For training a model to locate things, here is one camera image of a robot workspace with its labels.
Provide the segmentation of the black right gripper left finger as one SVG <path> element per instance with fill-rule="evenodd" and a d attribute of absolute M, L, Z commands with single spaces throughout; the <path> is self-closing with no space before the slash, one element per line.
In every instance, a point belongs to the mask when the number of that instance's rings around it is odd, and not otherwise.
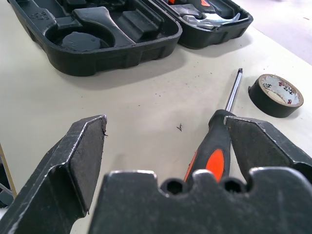
<path fill-rule="evenodd" d="M 99 115 L 71 125 L 0 219 L 0 234 L 70 234 L 92 204 L 106 124 Z"/>

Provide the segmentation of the black case with orange latches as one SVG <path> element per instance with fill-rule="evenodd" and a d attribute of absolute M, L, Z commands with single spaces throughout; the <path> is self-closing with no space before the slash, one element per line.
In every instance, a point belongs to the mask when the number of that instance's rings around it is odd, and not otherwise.
<path fill-rule="evenodd" d="M 7 0 L 30 38 L 60 72 L 78 77 L 202 49 L 244 34 L 252 15 L 234 0 Z M 236 22 L 212 30 L 183 20 L 202 13 Z"/>

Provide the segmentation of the black orange handled screwdriver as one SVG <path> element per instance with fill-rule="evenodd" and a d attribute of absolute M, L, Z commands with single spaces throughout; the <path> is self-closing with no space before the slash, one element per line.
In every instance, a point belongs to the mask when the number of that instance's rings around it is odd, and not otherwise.
<path fill-rule="evenodd" d="M 216 110 L 209 120 L 208 133 L 196 150 L 187 169 L 184 181 L 191 181 L 193 172 L 202 169 L 212 172 L 217 181 L 229 175 L 231 164 L 231 138 L 224 125 L 224 118 L 234 115 L 231 113 L 231 110 L 242 74 L 243 69 L 239 68 L 225 109 Z"/>

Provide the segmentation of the silver claw hammer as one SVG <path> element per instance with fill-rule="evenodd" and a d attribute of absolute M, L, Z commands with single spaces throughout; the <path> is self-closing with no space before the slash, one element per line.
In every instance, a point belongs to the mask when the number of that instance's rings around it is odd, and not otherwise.
<path fill-rule="evenodd" d="M 190 25 L 208 30 L 220 27 L 226 23 L 236 22 L 240 18 L 240 13 L 237 13 L 231 19 L 222 18 L 218 14 L 202 13 L 202 15 L 204 16 L 203 19 L 197 19 L 195 16 L 191 15 L 185 15 L 182 18 Z"/>

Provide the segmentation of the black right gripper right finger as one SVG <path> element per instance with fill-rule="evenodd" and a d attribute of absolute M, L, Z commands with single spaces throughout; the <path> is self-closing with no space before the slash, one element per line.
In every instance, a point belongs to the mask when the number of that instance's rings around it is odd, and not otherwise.
<path fill-rule="evenodd" d="M 312 157 L 297 147 L 271 123 L 254 118 L 224 118 L 237 163 L 244 178 L 259 167 L 289 167 L 312 184 Z"/>

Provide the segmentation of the black electrical tape roll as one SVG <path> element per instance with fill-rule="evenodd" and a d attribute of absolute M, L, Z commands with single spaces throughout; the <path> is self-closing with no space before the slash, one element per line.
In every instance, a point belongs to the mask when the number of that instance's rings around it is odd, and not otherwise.
<path fill-rule="evenodd" d="M 262 112 L 277 118 L 285 118 L 304 103 L 301 92 L 290 82 L 273 74 L 262 74 L 248 94 L 253 104 Z"/>

